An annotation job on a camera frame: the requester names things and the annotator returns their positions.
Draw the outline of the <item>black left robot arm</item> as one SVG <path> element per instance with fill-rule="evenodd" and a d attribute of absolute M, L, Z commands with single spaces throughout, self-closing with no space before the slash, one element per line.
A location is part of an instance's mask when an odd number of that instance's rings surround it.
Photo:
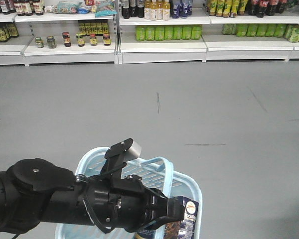
<path fill-rule="evenodd" d="M 125 165 L 106 164 L 88 177 L 40 158 L 17 162 L 0 172 L 0 233 L 18 236 L 41 222 L 134 233 L 184 219 L 177 198 L 144 186 L 140 176 L 122 178 Z"/>

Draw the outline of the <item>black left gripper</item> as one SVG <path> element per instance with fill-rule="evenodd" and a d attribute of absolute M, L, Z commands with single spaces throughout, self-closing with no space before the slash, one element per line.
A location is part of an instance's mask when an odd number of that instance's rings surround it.
<path fill-rule="evenodd" d="M 92 223 L 104 233 L 116 228 L 129 233 L 152 231 L 184 220 L 183 196 L 168 199 L 159 189 L 144 186 L 137 175 L 125 179 L 89 177 L 86 210 Z"/>

